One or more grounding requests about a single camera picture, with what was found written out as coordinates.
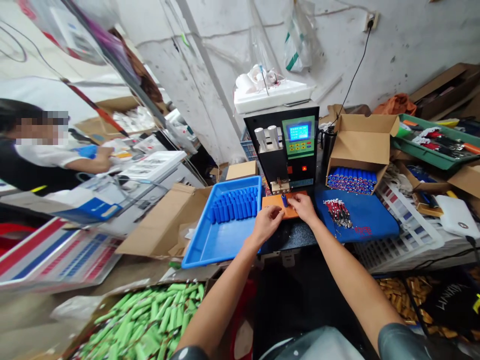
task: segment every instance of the forearm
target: forearm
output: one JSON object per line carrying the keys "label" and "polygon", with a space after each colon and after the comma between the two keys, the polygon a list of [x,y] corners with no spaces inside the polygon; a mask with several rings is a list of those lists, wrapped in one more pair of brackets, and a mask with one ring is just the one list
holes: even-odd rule
{"label": "forearm", "polygon": [[199,346],[211,357],[232,318],[259,249],[243,246],[201,302],[177,350]]}
{"label": "forearm", "polygon": [[308,225],[338,288],[378,352],[378,337],[382,327],[389,323],[403,324],[403,320],[372,276],[327,227],[318,218]]}

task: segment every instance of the white plastic crate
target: white plastic crate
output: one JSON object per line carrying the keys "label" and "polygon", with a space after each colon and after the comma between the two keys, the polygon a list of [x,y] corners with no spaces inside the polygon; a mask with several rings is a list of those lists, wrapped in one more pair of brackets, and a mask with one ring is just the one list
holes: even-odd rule
{"label": "white plastic crate", "polygon": [[[445,231],[438,217],[420,214],[413,199],[403,195],[394,184],[384,181],[376,191],[383,205],[399,222],[400,234],[397,238],[355,244],[360,262],[370,273],[411,270],[428,260],[472,248],[464,237]],[[470,253],[435,262],[429,268],[441,269],[474,260],[474,254]]]}
{"label": "white plastic crate", "polygon": [[59,293],[103,282],[121,240],[54,218],[0,257],[0,291]]}

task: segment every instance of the black vest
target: black vest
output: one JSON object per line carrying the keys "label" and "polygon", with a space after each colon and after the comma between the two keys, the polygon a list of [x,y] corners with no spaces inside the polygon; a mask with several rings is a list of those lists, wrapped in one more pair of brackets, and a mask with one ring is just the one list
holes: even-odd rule
{"label": "black vest", "polygon": [[45,196],[60,190],[71,190],[81,184],[78,171],[61,167],[39,166],[25,160],[15,149],[15,140],[0,137],[0,179],[22,191],[30,191],[46,185],[35,192]]}

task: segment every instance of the orange cloth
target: orange cloth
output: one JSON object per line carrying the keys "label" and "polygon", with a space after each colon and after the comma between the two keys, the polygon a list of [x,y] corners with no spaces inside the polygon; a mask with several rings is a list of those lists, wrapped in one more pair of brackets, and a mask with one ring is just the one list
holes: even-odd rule
{"label": "orange cloth", "polygon": [[378,105],[373,114],[378,115],[399,115],[408,114],[415,115],[417,111],[417,105],[409,100],[409,96],[406,93],[399,93],[389,98],[384,103]]}

